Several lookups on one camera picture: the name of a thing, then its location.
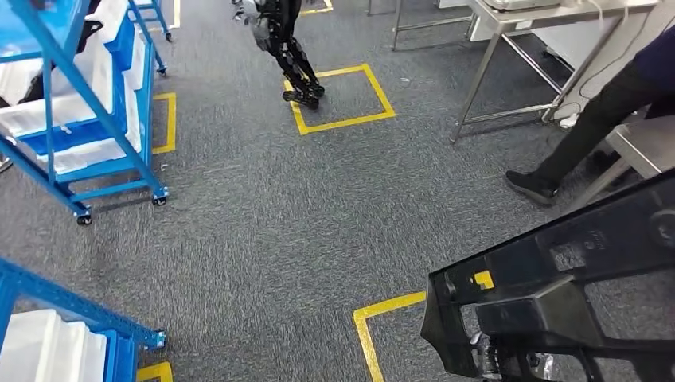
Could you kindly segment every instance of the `blue metal shelf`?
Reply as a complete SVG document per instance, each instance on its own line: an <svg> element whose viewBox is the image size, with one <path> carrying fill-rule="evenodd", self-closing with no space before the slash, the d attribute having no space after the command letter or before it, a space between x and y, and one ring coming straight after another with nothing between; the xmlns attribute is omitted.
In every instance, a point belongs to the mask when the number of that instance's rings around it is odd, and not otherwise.
<svg viewBox="0 0 675 382"><path fill-rule="evenodd" d="M166 25L166 20L164 19L164 14L162 13L162 0L150 0L148 4L142 4L137 6L139 10L153 10L155 17L154 18L143 18L144 22L155 22L158 21L159 25L162 26L162 32L167 41L171 42L171 32L169 27Z"/></svg>
<svg viewBox="0 0 675 382"><path fill-rule="evenodd" d="M152 159L152 87L154 84L154 44L149 41L146 44L145 69L143 87L136 91L136 102L139 105L139 118L141 130L141 152L143 161L150 166ZM57 182L68 184L74 181L83 181L94 177L107 176L114 173L134 170L134 163L127 157L96 163L82 170L70 173L58 174Z"/></svg>
<svg viewBox="0 0 675 382"><path fill-rule="evenodd" d="M89 0L56 0L37 11L42 23L68 57L73 57L82 33ZM38 58L42 47L8 0L0 0L0 62Z"/></svg>
<svg viewBox="0 0 675 382"><path fill-rule="evenodd" d="M120 337L114 330L100 334L107 339L103 382L135 382L138 346L134 340Z"/></svg>
<svg viewBox="0 0 675 382"><path fill-rule="evenodd" d="M126 344L129 349L135 350L136 345L157 349L163 347L166 340L163 332L133 322L0 258L0 350L14 302L19 296L34 300L41 307L56 310L64 321L83 321L93 332L114 330L127 342L133 340L132 345Z"/></svg>
<svg viewBox="0 0 675 382"><path fill-rule="evenodd" d="M117 122L113 118L113 115L107 113L105 107L103 107L96 94L88 86L86 80L72 62L73 54L80 39L84 16L88 10L89 0L51 0L52 5L47 10L34 9L28 0L0 0L0 49L5 49L12 44L24 44L23 41L29 41L30 44L34 45L33 50L21 49L21 52L18 54L6 59L19 60L33 56L42 56L44 61L43 68L48 68L52 64L58 66L72 86L94 111L96 118L104 130L116 141L126 155L124 158L97 163L82 170L64 174L56 173L53 166L55 146L52 134L53 129L51 128L51 76L43 76L45 120L47 126L47 170L43 170L12 142L0 135L0 152L3 152L15 165L33 177L58 201L67 206L77 216L78 224L86 225L92 222L88 206L82 203L82 201L87 199L147 187L152 192L153 202L156 205L163 205L168 195L166 187L157 179L150 168L152 155L150 109L154 82L154 62L157 62L157 71L161 75L166 73L166 66L155 48L145 22L141 19L139 8L136 6L134 0L127 1L129 2L129 10L134 14L136 20L139 20L139 27L146 40L145 81L143 87L136 92L141 135L140 153L135 151L121 129L116 126ZM13 30L8 30L8 25L16 26L22 32L15 33ZM74 193L69 188L70 184L76 181L129 170L138 171L141 177L140 180L94 189L85 193Z"/></svg>

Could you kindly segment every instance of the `white cable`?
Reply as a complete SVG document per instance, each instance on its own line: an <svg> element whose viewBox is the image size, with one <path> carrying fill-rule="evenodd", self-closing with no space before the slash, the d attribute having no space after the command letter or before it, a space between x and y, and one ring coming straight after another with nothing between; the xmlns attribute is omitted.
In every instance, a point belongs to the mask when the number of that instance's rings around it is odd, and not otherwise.
<svg viewBox="0 0 675 382"><path fill-rule="evenodd" d="M603 18L603 8L601 6L599 6L598 3L595 2L595 0L588 0L588 2L593 4L595 6L595 8L598 9L598 12L600 13L600 17L598 18L598 21L599 21L599 24L600 24L600 31L602 31L604 29L604 26L605 26L605 19Z"/></svg>
<svg viewBox="0 0 675 382"><path fill-rule="evenodd" d="M591 82L591 80L593 80L594 78L596 78L597 76L599 76L600 73L602 73L602 72L604 72L605 70L607 70L611 65L613 65L613 64L615 64L615 63L617 63L617 62L619 62L619 61L620 61L620 60L628 53L628 51L630 50L630 47L633 46L633 44L636 42L636 40L638 39L638 37L640 37L640 35L642 34L642 32L645 30L645 27L646 27L646 24L647 24L647 20L649 19L650 15L651 15L651 14L648 14L648 15L645 16L645 19L642 21L642 25L640 25L640 29L639 29L638 32L635 34L635 36L633 37L633 39L630 40L630 42L628 43L628 46L626 47L626 49L623 51L623 53L621 53L621 56L619 56L619 57L613 59L613 61L611 61L609 64L605 65L603 68L601 68L600 70L598 70L596 73L594 73L593 75L589 76L589 77L581 84L581 86L579 86L578 94L579 94L579 96L580 96L581 98L585 99L586 101L591 100L591 97L588 97L588 96L585 96L585 95L584 95L583 89L586 87L586 85L588 85L589 82ZM673 17L670 19L670 21L668 21L668 22L665 24L665 28L659 33L659 36L661 36L663 33L665 33L665 31L668 30L668 28L670 28L671 26L675 27L675 25L672 25L674 21L675 21L675 16L673 16ZM565 104L563 104L563 105L560 105L560 107L558 108L558 110L561 109L561 108L563 108L563 107L566 107L566 106L572 106L572 105L578 107L578 111L577 111L578 113L580 113L580 112L583 110L583 108L581 107L581 104L580 104L580 103L577 103L577 102L570 102L570 103L565 103Z"/></svg>

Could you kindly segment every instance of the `robot leg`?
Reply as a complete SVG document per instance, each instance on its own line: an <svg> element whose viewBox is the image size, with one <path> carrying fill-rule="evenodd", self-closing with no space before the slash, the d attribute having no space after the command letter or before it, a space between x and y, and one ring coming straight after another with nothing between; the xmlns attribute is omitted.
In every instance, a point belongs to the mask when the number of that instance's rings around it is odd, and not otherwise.
<svg viewBox="0 0 675 382"><path fill-rule="evenodd" d="M314 95L317 96L318 98L323 97L323 93L326 90L323 88L323 86L319 84L318 78L316 77L316 74L314 74L314 70L312 69L312 65L307 60L307 55L305 54L305 51L302 50L302 45L300 45L300 43L295 37L291 36L291 39L287 42L287 47L289 53L293 56L293 61L298 64L300 70L302 70L302 72L309 80L307 82Z"/></svg>
<svg viewBox="0 0 675 382"><path fill-rule="evenodd" d="M283 70L283 75L291 82L291 86L293 87L292 91L283 93L283 99L287 102L295 101L303 104L311 110L318 109L318 98L314 96L314 92L312 92L310 86L302 78L302 72L293 61L293 56L286 49L283 49L281 45L273 47L270 53L276 58L279 67Z"/></svg>

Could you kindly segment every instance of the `black pants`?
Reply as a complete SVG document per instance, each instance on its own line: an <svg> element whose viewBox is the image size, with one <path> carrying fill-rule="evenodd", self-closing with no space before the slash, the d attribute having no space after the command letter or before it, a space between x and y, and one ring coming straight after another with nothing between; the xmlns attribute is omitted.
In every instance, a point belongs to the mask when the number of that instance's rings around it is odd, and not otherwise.
<svg viewBox="0 0 675 382"><path fill-rule="evenodd" d="M640 77L630 62L583 109L572 131L534 171L538 177L560 184L612 129L633 111L651 104L646 119L675 114L675 92L661 89Z"/></svg>

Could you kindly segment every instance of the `white plastic tray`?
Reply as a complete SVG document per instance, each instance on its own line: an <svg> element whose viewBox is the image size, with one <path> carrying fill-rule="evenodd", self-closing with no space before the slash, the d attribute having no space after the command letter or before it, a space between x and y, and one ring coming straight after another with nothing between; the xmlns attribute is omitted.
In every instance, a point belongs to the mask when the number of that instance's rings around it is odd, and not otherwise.
<svg viewBox="0 0 675 382"><path fill-rule="evenodd" d="M131 57L131 69L123 72L124 78L129 80L129 85L134 90L143 87L145 74L146 44L141 39L140 33L134 34L134 55Z"/></svg>
<svg viewBox="0 0 675 382"><path fill-rule="evenodd" d="M100 35L103 43L107 43L117 37L128 7L127 0L101 0L96 12L87 15L85 19L101 21L103 28L97 34Z"/></svg>
<svg viewBox="0 0 675 382"><path fill-rule="evenodd" d="M124 80L124 102L127 105L127 133L125 136L138 153L141 151L139 104L136 100L136 93L131 89L126 79ZM113 138L109 138L54 153L54 170L58 174L69 173L82 170L96 163L120 159L125 156L126 154L117 142ZM47 155L37 156L37 159L44 163L48 160Z"/></svg>
<svg viewBox="0 0 675 382"><path fill-rule="evenodd" d="M0 380L100 382L106 338L83 322L61 321L55 310L12 314L0 353Z"/></svg>
<svg viewBox="0 0 675 382"><path fill-rule="evenodd" d="M112 56L97 34L89 37L87 47L75 56L75 64L108 113L112 112ZM59 68L52 72L52 116L53 126L96 117ZM44 131L46 126L43 99L0 109L0 127L14 137Z"/></svg>

